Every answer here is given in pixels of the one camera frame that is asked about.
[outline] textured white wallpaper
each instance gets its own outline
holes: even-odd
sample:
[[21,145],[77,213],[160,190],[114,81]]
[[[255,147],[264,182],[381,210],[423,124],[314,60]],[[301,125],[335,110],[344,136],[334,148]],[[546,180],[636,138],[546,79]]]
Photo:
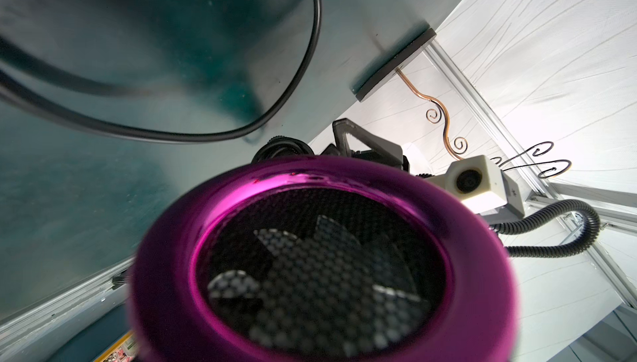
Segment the textured white wallpaper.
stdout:
[[[637,0],[462,0],[436,31],[522,145],[552,140],[545,157],[573,161],[552,181],[635,193],[636,24]],[[547,227],[531,234],[559,230]],[[553,244],[562,236],[555,234]],[[609,231],[600,237],[632,279],[635,239]],[[505,243],[529,241],[521,235]],[[546,361],[617,303],[585,255],[514,265],[523,310],[516,362]]]
[[637,0],[462,0],[437,40],[555,182],[637,192]]

